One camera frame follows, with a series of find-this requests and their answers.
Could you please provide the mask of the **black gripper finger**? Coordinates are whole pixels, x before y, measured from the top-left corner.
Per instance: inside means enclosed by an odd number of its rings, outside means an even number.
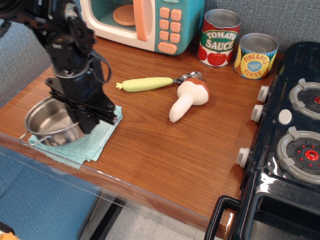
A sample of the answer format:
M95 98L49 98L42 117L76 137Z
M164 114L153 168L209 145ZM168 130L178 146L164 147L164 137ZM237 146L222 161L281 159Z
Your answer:
M96 125L100 123L100 120L96 116L86 111L76 111L75 118L79 122L82 132L86 135L90 134Z
M69 104L66 104L65 107L66 107L67 113L68 113L70 119L72 120L72 122L78 123L79 122L79 117L78 117L79 108L77 106L69 105Z

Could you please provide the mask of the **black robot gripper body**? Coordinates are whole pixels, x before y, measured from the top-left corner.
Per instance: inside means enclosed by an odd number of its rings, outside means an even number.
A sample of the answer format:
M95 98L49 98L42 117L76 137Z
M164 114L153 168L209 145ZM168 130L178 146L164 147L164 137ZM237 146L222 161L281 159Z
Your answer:
M65 105L77 106L79 111L92 113L99 121L114 125L117 120L115 104L106 96L102 61L90 57L85 65L74 71L52 69L54 77L45 84L50 87L51 96Z

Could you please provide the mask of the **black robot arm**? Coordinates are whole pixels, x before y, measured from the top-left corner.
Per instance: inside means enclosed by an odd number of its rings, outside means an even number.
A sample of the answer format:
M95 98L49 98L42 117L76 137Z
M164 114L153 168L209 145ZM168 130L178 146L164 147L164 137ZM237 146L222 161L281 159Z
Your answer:
M63 103L74 123L84 134L104 121L113 125L117 119L115 104L105 95L101 64L107 60L93 49L94 31L87 27L72 0L2 0L0 26L3 36L12 22L33 31L49 54L54 78L48 78L53 99Z

